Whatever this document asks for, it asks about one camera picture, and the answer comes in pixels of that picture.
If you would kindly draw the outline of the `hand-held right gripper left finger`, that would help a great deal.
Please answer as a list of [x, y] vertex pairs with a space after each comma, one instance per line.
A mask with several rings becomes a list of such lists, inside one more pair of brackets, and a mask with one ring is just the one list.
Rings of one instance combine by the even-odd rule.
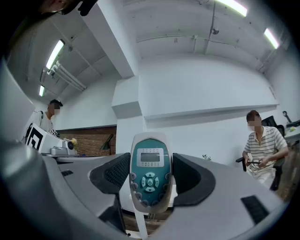
[[129, 174], [129, 153], [61, 165], [52, 157], [43, 161], [71, 234], [126, 233], [119, 192]]

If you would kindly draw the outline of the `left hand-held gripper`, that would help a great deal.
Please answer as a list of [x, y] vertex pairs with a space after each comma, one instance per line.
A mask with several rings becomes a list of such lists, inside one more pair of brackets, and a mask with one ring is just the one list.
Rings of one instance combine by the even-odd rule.
[[30, 132], [26, 137], [26, 145], [35, 148], [46, 156], [77, 156], [74, 144], [70, 140], [63, 140], [51, 133], [44, 131], [35, 123], [30, 125]]

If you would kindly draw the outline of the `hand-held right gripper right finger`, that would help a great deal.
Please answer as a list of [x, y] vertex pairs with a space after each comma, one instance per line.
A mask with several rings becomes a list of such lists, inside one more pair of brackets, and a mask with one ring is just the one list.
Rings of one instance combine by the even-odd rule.
[[281, 218], [287, 205], [240, 169], [173, 155], [177, 196], [152, 240], [252, 240]]

